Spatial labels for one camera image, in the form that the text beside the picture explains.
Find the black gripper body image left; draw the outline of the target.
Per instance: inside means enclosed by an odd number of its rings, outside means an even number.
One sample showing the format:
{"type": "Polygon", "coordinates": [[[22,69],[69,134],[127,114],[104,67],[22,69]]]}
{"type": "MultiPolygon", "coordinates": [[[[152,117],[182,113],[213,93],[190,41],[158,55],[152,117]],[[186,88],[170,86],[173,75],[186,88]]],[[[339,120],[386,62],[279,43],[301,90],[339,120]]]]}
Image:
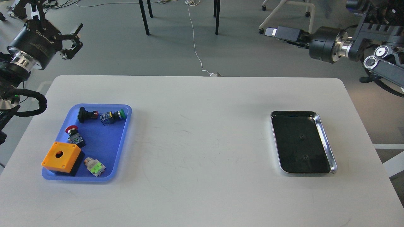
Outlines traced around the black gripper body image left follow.
{"type": "Polygon", "coordinates": [[[60,34],[48,20],[45,20],[45,27],[41,26],[40,20],[27,20],[23,29],[7,47],[12,55],[11,63],[24,70],[44,70],[56,52],[62,49],[62,41],[56,39],[60,34]]]}

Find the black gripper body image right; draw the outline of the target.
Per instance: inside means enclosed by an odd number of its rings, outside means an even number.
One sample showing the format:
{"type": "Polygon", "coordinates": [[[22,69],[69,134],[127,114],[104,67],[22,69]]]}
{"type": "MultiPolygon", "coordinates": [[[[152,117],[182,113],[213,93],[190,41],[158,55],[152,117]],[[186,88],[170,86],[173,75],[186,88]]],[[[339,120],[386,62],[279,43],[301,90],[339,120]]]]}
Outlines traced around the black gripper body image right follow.
{"type": "Polygon", "coordinates": [[[339,57],[335,47],[337,42],[346,37],[346,31],[339,28],[320,27],[310,36],[309,56],[326,63],[335,63],[339,57]]]}

